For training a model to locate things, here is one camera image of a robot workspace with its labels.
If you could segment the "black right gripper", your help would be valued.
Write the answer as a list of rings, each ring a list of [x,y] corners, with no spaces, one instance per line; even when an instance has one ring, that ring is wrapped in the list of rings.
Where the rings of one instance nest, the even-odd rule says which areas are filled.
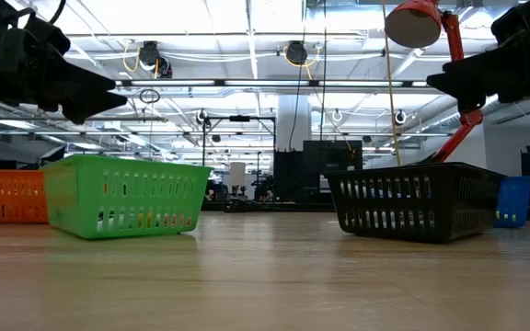
[[[482,108],[496,95],[501,103],[530,99],[530,1],[508,9],[490,28],[498,43],[485,51],[444,65],[426,78],[457,102],[459,113]]]

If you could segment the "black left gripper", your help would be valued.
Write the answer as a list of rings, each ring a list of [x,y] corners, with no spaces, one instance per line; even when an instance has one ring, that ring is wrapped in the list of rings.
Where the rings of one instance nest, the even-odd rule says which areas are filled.
[[[46,111],[60,106],[74,124],[123,106],[127,97],[110,93],[115,84],[63,57],[71,42],[60,29],[38,17],[16,28],[17,21],[0,16],[0,101],[35,104]]]

